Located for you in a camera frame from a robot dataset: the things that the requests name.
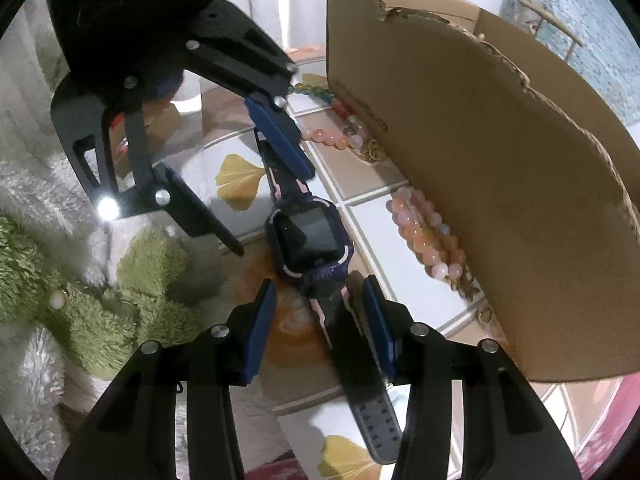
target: red bead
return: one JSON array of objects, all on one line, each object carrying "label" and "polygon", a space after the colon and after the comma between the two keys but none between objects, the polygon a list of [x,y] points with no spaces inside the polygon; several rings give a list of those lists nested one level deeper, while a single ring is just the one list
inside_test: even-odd
[{"label": "red bead", "polygon": [[347,110],[347,108],[340,102],[338,99],[334,99],[331,101],[331,108],[334,109],[334,112],[340,115],[345,121],[347,117],[351,115],[351,112]]}]

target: led light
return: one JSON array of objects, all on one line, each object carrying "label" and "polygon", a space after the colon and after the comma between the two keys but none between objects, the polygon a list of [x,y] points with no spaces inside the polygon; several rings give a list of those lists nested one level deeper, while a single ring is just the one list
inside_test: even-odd
[{"label": "led light", "polygon": [[98,215],[107,222],[115,220],[120,216],[118,203],[110,196],[105,196],[98,202]]}]

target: cardboard flap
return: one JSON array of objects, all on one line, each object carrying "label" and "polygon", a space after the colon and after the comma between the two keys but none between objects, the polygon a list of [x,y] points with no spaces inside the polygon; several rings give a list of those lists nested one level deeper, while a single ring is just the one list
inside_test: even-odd
[{"label": "cardboard flap", "polygon": [[640,226],[594,135],[424,10],[328,0],[328,59],[332,90],[459,236],[530,380],[640,368]]}]

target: corrugated cardboard edge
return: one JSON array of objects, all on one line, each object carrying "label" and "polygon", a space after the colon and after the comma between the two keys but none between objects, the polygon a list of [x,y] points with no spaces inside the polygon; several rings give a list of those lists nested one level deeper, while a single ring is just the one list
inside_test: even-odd
[{"label": "corrugated cardboard edge", "polygon": [[[625,188],[625,185],[620,177],[620,174],[616,170],[613,162],[607,153],[604,146],[601,142],[591,133],[578,126],[572,118],[568,117],[553,101],[537,92],[530,86],[529,78],[525,73],[523,73],[515,64],[513,64],[506,56],[500,53],[495,47],[491,44],[476,38],[473,34],[467,32],[465,29],[457,26],[454,23],[451,23],[450,20],[440,16],[438,14],[434,14],[433,12],[425,11],[425,10],[417,10],[417,9],[408,9],[405,7],[397,7],[397,6],[388,6],[383,0],[372,0],[377,3],[380,8],[380,12],[378,15],[378,19],[382,22],[386,22],[387,20],[392,20],[395,18],[411,18],[415,20],[435,20],[436,22],[442,23],[450,27],[452,30],[455,30],[457,34],[461,34],[465,36],[469,41],[475,43],[486,52],[488,52],[491,56],[497,57],[500,62],[504,63],[504,66],[507,67],[508,72],[510,72],[514,76],[514,80],[510,83],[513,85],[517,85],[522,89],[522,92],[527,94],[529,97],[539,100],[543,102],[546,106],[549,107],[555,114],[558,115],[560,120],[566,121],[570,124],[575,130],[579,132],[585,139],[588,141],[588,146],[591,147],[591,150],[597,155],[597,157],[604,161],[606,168],[609,171],[610,176],[613,177],[613,180],[618,186],[620,191],[620,203],[618,204],[618,211],[622,215],[624,219],[631,229],[633,233],[633,238],[635,238],[636,244],[640,245],[640,226],[638,223],[638,212],[632,203],[632,200]],[[563,378],[554,378],[555,380],[564,380]]]}]

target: pink fabric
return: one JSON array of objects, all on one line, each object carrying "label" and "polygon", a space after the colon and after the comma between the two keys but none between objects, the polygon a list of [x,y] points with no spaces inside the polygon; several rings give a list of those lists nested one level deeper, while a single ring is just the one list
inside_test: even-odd
[{"label": "pink fabric", "polygon": [[308,480],[295,458],[279,460],[244,474],[244,480]]},{"label": "pink fabric", "polygon": [[587,480],[602,465],[620,441],[640,406],[640,372],[622,379],[616,397],[600,427],[591,435],[576,461],[582,478]]}]

